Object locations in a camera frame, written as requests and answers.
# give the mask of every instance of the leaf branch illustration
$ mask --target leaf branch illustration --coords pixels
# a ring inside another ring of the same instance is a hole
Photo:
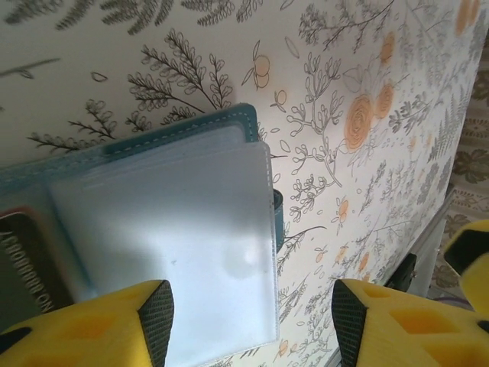
[[[97,140],[76,140],[74,138],[64,139],[60,136],[53,137],[49,134],[44,134],[41,136],[36,132],[33,132],[32,135],[28,137],[28,139],[37,143],[36,148],[49,147],[50,153],[54,153],[57,150],[62,150],[66,153],[70,151],[78,151],[80,149],[85,149],[94,145],[98,145],[101,142]]]
[[[140,100],[140,109],[154,109],[166,107],[169,100],[178,101],[197,112],[204,112],[203,109],[187,102],[172,93],[172,85],[182,88],[185,95],[189,96],[199,91],[209,101],[212,109],[221,109],[230,106],[226,100],[232,94],[232,87],[228,84],[228,74],[222,73],[225,65],[224,60],[217,59],[213,54],[209,55],[209,62],[213,71],[209,73],[211,79],[211,93],[207,93],[202,85],[206,77],[207,69],[202,66],[202,57],[196,55],[194,47],[189,45],[182,33],[175,32],[174,29],[165,37],[175,58],[169,58],[165,53],[158,53],[154,48],[149,49],[143,46],[141,61],[148,65],[152,72],[158,72],[161,78],[154,78],[148,74],[143,77],[140,73],[135,76],[130,75],[129,82],[135,87],[131,92],[135,95],[136,100]]]
[[[295,235],[285,235],[283,237],[283,248],[285,248],[285,251],[283,252],[283,255],[277,259],[277,273],[279,276],[281,276],[283,273],[283,266],[285,265],[285,262],[290,258],[291,254],[302,245],[302,241],[304,240],[306,233],[314,229],[326,229],[326,227],[311,227]]]
[[[87,16],[89,9],[98,0],[75,0],[64,17],[55,24],[58,31],[64,31],[78,24]],[[14,10],[7,15],[5,22],[18,24],[36,16],[48,15],[63,7],[63,0],[20,0]],[[100,5],[102,11],[111,11],[102,22],[108,25],[133,21],[128,29],[130,35],[138,34],[151,22],[159,26],[168,17],[173,0],[107,0]]]
[[[291,124],[299,124],[299,128],[293,130],[290,136],[296,137],[306,126],[310,127],[317,135],[322,138],[322,145],[319,147],[319,151],[313,148],[309,153],[308,148],[305,145],[296,147],[296,153],[299,157],[294,157],[293,161],[299,163],[299,167],[294,169],[292,174],[299,173],[308,159],[314,159],[325,165],[326,170],[331,176],[333,182],[340,187],[342,186],[338,179],[335,177],[335,159],[337,157],[338,149],[329,147],[329,138],[326,136],[325,130],[329,123],[337,125],[340,117],[343,115],[343,111],[340,107],[343,103],[344,97],[338,96],[338,91],[334,91],[329,103],[329,107],[321,105],[319,111],[316,111],[316,103],[319,98],[330,87],[331,82],[338,80],[339,67],[341,60],[334,61],[330,58],[324,65],[324,69],[319,67],[321,63],[321,57],[313,57],[309,53],[308,60],[304,63],[304,72],[306,73],[306,97],[305,102],[311,106],[311,116],[308,117],[306,112],[306,106],[301,103],[298,107],[293,106],[290,110],[292,115],[287,116],[287,121]]]
[[[219,72],[224,66],[224,60],[217,60],[213,54],[209,55],[209,60],[214,66],[214,71],[209,73],[209,77],[212,81],[212,101],[215,103],[215,106],[218,106],[220,109],[228,108],[231,105],[231,102],[226,101],[225,98],[232,93],[232,88],[226,86],[225,83],[229,79],[229,75],[219,75]]]
[[[126,118],[125,124],[132,126],[132,132],[146,132],[152,127],[151,121],[147,121],[146,116],[141,116],[139,111],[131,113],[131,116]]]
[[[176,121],[191,119],[192,117],[195,117],[195,115],[196,113],[191,112],[188,107],[177,108],[173,106],[171,111],[168,113],[167,117],[163,118],[163,122],[161,122],[161,124],[169,125]]]
[[[278,304],[279,304],[279,322],[285,321],[287,316],[289,316],[290,311],[297,306],[301,297],[307,289],[306,277],[299,283],[299,285],[292,292],[289,293],[289,288],[281,289],[278,292]]]
[[[353,13],[346,2],[338,1],[336,8],[339,10],[339,18],[336,16],[329,18],[326,11],[319,11],[314,4],[309,4],[306,11],[300,18],[299,35],[306,40],[307,44],[317,44],[319,35],[326,33],[326,39],[322,42],[324,50],[328,50],[333,44],[340,40],[344,31],[356,29],[357,36],[353,52],[363,44],[365,31],[369,26],[374,28],[374,36],[384,28],[385,21],[390,14],[394,0],[391,0],[383,8],[378,5],[368,4],[365,0],[359,0],[357,6],[361,7],[361,20],[355,20],[356,14]]]
[[[42,65],[46,65],[49,63],[56,63],[57,61],[60,61],[60,58],[55,58],[55,59],[47,59],[47,60],[42,60],[38,61],[36,63],[28,63],[27,65],[22,65],[20,67],[14,67],[8,70],[0,71],[0,78],[3,78],[5,76],[9,76],[12,74],[18,74],[24,78],[27,79],[33,79],[34,75],[30,70],[35,69],[36,67],[40,67]]]
[[[222,19],[229,17],[235,10],[235,4],[231,0],[218,0],[215,8],[211,8],[210,12],[197,21],[198,25],[208,27],[218,24]]]
[[[96,102],[89,99],[85,104],[85,110],[95,124],[81,121],[68,121],[68,124],[77,127],[79,133],[85,132],[88,135],[96,135],[96,139],[62,138],[50,134],[41,135],[36,132],[33,132],[28,139],[37,142],[37,148],[50,147],[50,153],[54,153],[59,150],[65,152],[78,151],[117,138],[115,130],[118,123],[112,120],[113,112],[105,110],[104,101]],[[151,129],[151,122],[147,121],[146,117],[142,116],[139,111],[134,111],[130,117],[126,118],[125,124],[132,126],[132,132],[145,132]]]
[[[321,195],[326,187],[334,185],[335,182],[326,182],[324,177],[318,177],[318,183],[314,183],[314,176],[306,179],[304,183],[301,183],[299,179],[293,185],[293,189],[297,192],[296,195],[290,197],[291,200],[295,200],[300,203],[300,206],[292,206],[290,208],[290,215],[294,216],[294,222],[300,222],[302,215],[308,213],[314,209],[314,202],[316,198]]]
[[[13,10],[5,17],[7,24],[19,24],[32,18],[47,15],[63,6],[63,0],[20,0],[15,2]]]
[[[426,92],[416,94],[412,102],[404,101],[400,109],[394,110],[394,114],[389,115],[389,126],[392,132],[397,133],[404,125],[404,131],[408,135],[414,126],[426,120],[426,116],[431,111],[431,104],[432,100],[426,101]]]
[[[78,127],[78,132],[82,131],[87,131],[89,135],[95,134],[98,135],[99,138],[104,141],[104,138],[108,139],[115,139],[114,135],[112,134],[113,131],[115,130],[115,127],[117,126],[116,121],[109,121],[113,115],[112,111],[103,111],[105,108],[105,102],[103,101],[98,101],[95,102],[93,99],[90,99],[86,104],[85,104],[85,110],[89,115],[91,115],[94,119],[94,122],[96,122],[99,127],[94,127],[90,124],[84,124],[83,122],[80,121],[69,121],[69,124],[71,126],[76,126]]]
[[[387,162],[384,160],[377,168],[377,173],[372,175],[367,191],[365,192],[365,200],[361,204],[360,212],[358,213],[359,216],[370,206],[370,204],[372,204],[374,199],[374,187],[379,184],[381,178],[384,176],[386,165]]]

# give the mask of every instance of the orange rose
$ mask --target orange rose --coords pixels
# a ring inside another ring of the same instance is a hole
[[[471,7],[471,14],[468,16],[468,23],[474,25],[479,15],[479,8],[481,7],[481,0],[474,0]]]
[[[382,44],[381,49],[381,64],[383,67],[386,67],[390,64],[390,59],[392,58],[395,43],[396,36],[394,32],[389,32],[384,38],[384,43]]]
[[[335,258],[335,264],[339,264],[340,262],[342,262],[343,258],[345,257],[345,253],[346,253],[346,249],[348,247],[346,246],[342,246],[339,250],[339,253],[336,255],[336,258]]]
[[[455,22],[455,34],[460,36],[467,27],[467,20],[471,10],[471,0],[461,0],[458,8],[457,21]]]
[[[394,88],[392,87],[392,84],[383,86],[375,103],[375,115],[377,115],[379,119],[383,119],[389,114],[390,107],[392,107],[393,97]]]
[[[374,118],[374,108],[370,96],[363,94],[353,101],[348,110],[345,125],[346,147],[356,151],[368,136]]]
[[[368,263],[368,258],[370,256],[370,253],[366,253],[364,255],[363,258],[361,258],[361,261],[360,261],[360,266],[358,267],[358,272],[360,273],[362,270],[365,269],[365,267],[367,266],[367,263]]]
[[[339,215],[339,222],[343,223],[346,220],[347,216],[347,210],[348,210],[348,200],[343,201],[341,206],[339,207],[338,210],[338,215]]]

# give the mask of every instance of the fern illustration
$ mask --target fern illustration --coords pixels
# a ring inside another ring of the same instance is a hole
[[[92,126],[90,124],[86,124],[80,121],[69,121],[71,126],[77,126],[78,132],[87,131],[90,135],[95,134],[98,135],[101,141],[105,141],[108,139],[115,139],[112,134],[117,126],[116,121],[110,121],[114,113],[112,111],[104,111],[105,102],[98,101],[95,102],[93,99],[90,99],[85,104],[86,112],[93,117],[93,121],[96,123],[96,126]]]
[[[203,27],[218,24],[221,20],[230,16],[234,10],[235,4],[231,0],[219,0],[217,7],[205,17],[200,18],[197,24]]]
[[[390,15],[393,4],[391,0],[387,5],[379,8],[376,5],[368,4],[365,0],[357,0],[357,7],[361,9],[360,19],[357,14],[348,9],[345,1],[337,1],[337,16],[331,16],[326,11],[319,11],[314,4],[309,4],[306,11],[300,17],[299,36],[306,40],[307,44],[317,44],[321,34],[325,35],[322,42],[324,49],[328,50],[337,44],[344,32],[356,31],[355,45],[353,52],[364,43],[366,32],[369,28],[373,29],[373,39],[377,40],[384,25]]]
[[[236,12],[236,20],[238,23],[242,23],[243,21],[247,21],[248,18],[251,18],[259,5],[263,5],[263,0],[243,0]]]
[[[228,85],[228,74],[222,73],[225,65],[224,60],[217,59],[214,55],[209,55],[209,61],[213,70],[209,72],[211,80],[209,93],[203,86],[203,81],[207,75],[207,68],[202,65],[202,57],[196,55],[196,49],[189,45],[189,41],[180,32],[170,30],[165,37],[165,42],[173,51],[174,58],[168,57],[164,52],[157,52],[154,48],[149,49],[143,46],[141,61],[148,65],[152,72],[158,72],[159,77],[146,76],[136,73],[129,75],[129,83],[133,84],[131,93],[137,101],[140,101],[139,109],[148,110],[159,109],[168,106],[168,101],[178,102],[190,108],[191,113],[204,113],[204,109],[195,106],[183,97],[173,93],[173,88],[183,89],[186,96],[195,92],[202,94],[209,102],[212,109],[223,109],[229,107],[231,103],[226,100],[232,93],[232,87]],[[175,121],[178,114],[169,115],[168,121]]]
[[[120,0],[109,1],[114,2],[107,2],[105,6],[113,6],[116,4],[115,1]],[[133,0],[125,1],[127,1],[127,6],[132,6],[130,2]],[[138,103],[138,110],[132,112],[129,117],[116,120],[114,113],[107,110],[104,101],[90,99],[85,104],[85,110],[91,121],[68,121],[68,124],[77,128],[78,133],[94,136],[95,139],[78,140],[36,132],[28,139],[35,141],[39,148],[50,147],[50,152],[77,151],[123,136],[122,133],[118,133],[121,125],[127,125],[134,133],[152,129],[153,123],[147,120],[143,111],[150,112],[169,107],[170,111],[157,123],[170,125],[180,120],[191,119],[207,110],[224,109],[231,105],[228,97],[232,94],[233,89],[229,85],[228,74],[223,73],[224,60],[213,54],[209,55],[210,82],[205,81],[208,75],[207,67],[203,65],[202,57],[196,54],[196,49],[190,46],[183,34],[172,29],[164,41],[170,48],[173,57],[167,57],[165,53],[158,53],[154,48],[149,49],[143,46],[141,52],[144,57],[141,62],[149,66],[150,73],[128,75],[129,93]],[[22,66],[21,69],[31,69],[46,62],[52,62],[52,60]],[[19,73],[19,70],[19,68],[6,70],[0,73],[0,77],[2,74]],[[209,102],[207,108],[195,106],[191,99],[186,98],[194,93],[205,96]]]
[[[189,10],[208,12],[212,10],[212,4],[217,0],[184,0],[181,5]]]
[[[28,139],[35,141],[37,143],[37,148],[50,148],[50,153],[56,151],[65,151],[67,153],[90,148],[118,138],[115,134],[118,123],[113,119],[114,113],[107,110],[105,101],[89,99],[85,103],[85,111],[86,114],[90,116],[92,120],[91,122],[77,120],[68,121],[68,124],[76,127],[78,133],[94,135],[96,138],[90,140],[75,139],[71,137],[63,138],[60,136],[33,132]],[[151,122],[147,121],[146,117],[139,111],[132,112],[131,115],[125,119],[125,124],[132,126],[132,132],[145,132],[152,128]]]
[[[146,116],[141,116],[139,111],[134,111],[131,116],[125,120],[126,125],[131,125],[132,132],[146,132],[151,130],[151,121],[146,120]]]
[[[14,10],[5,17],[7,24],[19,24],[37,16],[54,13],[63,6],[63,0],[20,0]]]
[[[96,3],[97,0],[74,0],[66,15],[55,24],[55,28],[63,31],[78,24]],[[155,26],[161,25],[170,14],[173,3],[174,0],[106,0],[100,8],[110,13],[102,18],[102,22],[113,25],[133,21],[128,33],[138,34],[151,22],[154,22]],[[18,24],[37,16],[54,13],[63,5],[63,0],[17,0],[14,10],[7,15],[5,22]]]
[[[140,33],[153,19],[154,25],[160,25],[168,17],[172,7],[173,0],[143,0],[141,3],[135,0],[108,0],[100,5],[102,10],[113,11],[102,19],[105,24],[135,19],[136,22],[128,29],[130,35]]]
[[[33,132],[32,135],[28,137],[28,139],[35,141],[37,143],[37,148],[49,147],[50,153],[54,153],[58,150],[68,153],[71,151],[79,151],[80,149],[90,148],[100,144],[100,141],[97,140],[87,141],[83,139],[76,140],[74,138],[64,139],[60,136],[53,137],[49,134],[39,135],[36,132]]]
[[[58,31],[70,28],[80,21],[96,0],[75,0],[66,16],[56,25]]]
[[[433,143],[428,162],[440,158],[452,147],[452,143],[457,135],[456,132],[464,121],[469,100],[470,95],[462,88],[458,102],[452,97],[450,106],[447,106],[445,110],[445,118],[439,126],[438,136]]]
[[[163,122],[161,122],[161,124],[162,125],[169,125],[169,124],[176,122],[176,121],[191,119],[195,115],[196,115],[196,113],[191,112],[188,107],[177,108],[177,107],[173,106],[170,113],[168,113],[167,117],[163,118]]]

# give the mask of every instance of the stitching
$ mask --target stitching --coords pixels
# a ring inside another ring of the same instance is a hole
[[[268,155],[267,149],[263,147],[265,150],[265,154]],[[268,208],[270,211],[270,214],[274,218],[274,224],[277,224],[277,216],[275,213],[275,205],[274,205],[274,185],[272,183],[272,169],[270,166],[271,160],[267,159],[266,160],[266,165],[267,165],[267,185],[268,185]],[[275,294],[275,320],[276,320],[276,326],[275,326],[275,336],[278,338],[280,335],[280,323],[278,322],[279,320],[279,307],[278,307],[278,277],[277,277],[277,236],[276,236],[276,229],[275,226],[272,226],[271,230],[271,238],[272,238],[272,272],[274,273],[274,294]]]
[[[174,132],[173,134],[170,134],[170,135],[160,136],[159,138],[154,138],[152,140],[144,141],[144,142],[142,142],[140,144],[132,145],[132,146],[126,147],[124,149],[121,149],[119,151],[113,151],[110,154],[98,155],[96,157],[82,159],[80,161],[72,161],[72,162],[69,162],[68,164],[60,165],[59,167],[47,168],[45,170],[30,172],[30,173],[25,174],[23,176],[18,176],[18,177],[13,177],[13,178],[7,178],[7,179],[4,180],[4,182],[5,183],[10,183],[10,182],[13,182],[13,181],[22,180],[24,178],[37,176],[38,174],[45,174],[45,173],[48,173],[48,172],[64,171],[64,170],[66,170],[69,167],[74,167],[74,166],[78,166],[78,165],[81,165],[81,164],[102,161],[104,158],[111,157],[111,156],[114,156],[114,155],[117,155],[117,154],[121,154],[121,153],[126,153],[128,151],[133,150],[133,149],[140,148],[140,147],[142,147],[144,145],[148,145],[148,144],[154,143],[156,141],[160,141],[160,140],[165,140],[165,139],[168,139],[168,138],[172,138],[174,136],[183,134],[185,132],[189,132],[191,130],[195,130],[196,128],[201,128],[201,127],[204,127],[204,126],[207,126],[207,125],[214,124],[214,123],[219,122],[219,121],[228,120],[231,117],[236,117],[238,115],[243,115],[247,119],[247,121],[248,121],[248,134],[251,136],[252,131],[251,131],[251,120],[250,120],[250,117],[248,116],[248,114],[246,112],[235,112],[235,113],[232,113],[232,114],[229,114],[229,115],[222,116],[222,117],[220,117],[218,119],[215,119],[213,121],[205,122],[205,123],[203,123],[201,125],[192,125],[192,126],[189,126],[188,128],[185,128],[185,129],[180,130],[178,132]]]

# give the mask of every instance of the black card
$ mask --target black card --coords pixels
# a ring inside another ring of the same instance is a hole
[[[42,313],[73,304],[73,298],[52,259],[45,237],[28,209],[0,215],[0,251]]]

